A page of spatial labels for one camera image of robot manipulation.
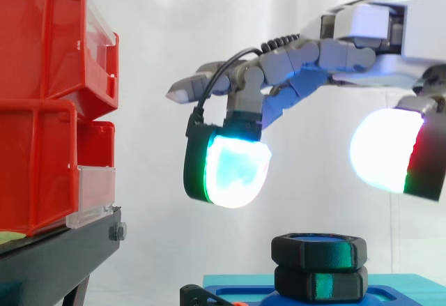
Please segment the green light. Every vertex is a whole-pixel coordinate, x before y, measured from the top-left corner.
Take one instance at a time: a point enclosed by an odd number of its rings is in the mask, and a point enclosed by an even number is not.
[[[333,296],[333,275],[329,273],[314,274],[316,300],[325,300]]]
[[[206,155],[206,197],[218,206],[242,207],[260,192],[271,152],[265,144],[215,136]]]
[[[366,117],[350,145],[350,159],[358,176],[378,188],[403,192],[422,124],[420,113],[402,109],[380,109]]]

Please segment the metal bolt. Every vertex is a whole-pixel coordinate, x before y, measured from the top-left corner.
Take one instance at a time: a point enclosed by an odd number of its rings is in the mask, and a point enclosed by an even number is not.
[[[194,298],[190,301],[190,306],[201,306],[201,301],[198,298]]]
[[[116,223],[113,228],[113,240],[124,241],[126,236],[127,224],[125,222]]]

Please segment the stacked storage bins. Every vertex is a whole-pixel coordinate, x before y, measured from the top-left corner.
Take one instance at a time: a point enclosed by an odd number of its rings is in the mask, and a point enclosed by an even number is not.
[[[112,213],[118,36],[90,0],[0,0],[0,232]]]

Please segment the white backdrop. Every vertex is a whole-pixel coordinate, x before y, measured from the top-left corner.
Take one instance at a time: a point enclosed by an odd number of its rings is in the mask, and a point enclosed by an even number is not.
[[[414,272],[446,284],[446,200],[391,196],[364,184],[348,161],[356,126],[401,91],[326,87],[288,110],[264,132],[270,173],[248,207],[231,211],[184,193],[192,106],[165,99],[170,85],[202,63],[297,33],[350,0],[93,1],[121,37],[120,108],[107,119],[117,128],[116,204],[128,237],[92,274],[86,305],[177,305],[179,288],[205,274],[271,273],[270,241],[292,231],[361,236],[369,272]],[[207,120],[221,123],[224,98],[206,106]]]

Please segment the black hexagonal nut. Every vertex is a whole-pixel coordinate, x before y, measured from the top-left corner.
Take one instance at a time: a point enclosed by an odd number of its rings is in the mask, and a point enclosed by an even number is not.
[[[354,273],[299,273],[278,266],[275,288],[305,303],[354,303],[367,292],[368,274],[364,266]]]
[[[271,242],[279,266],[306,273],[352,273],[367,262],[362,238],[337,234],[286,234]]]

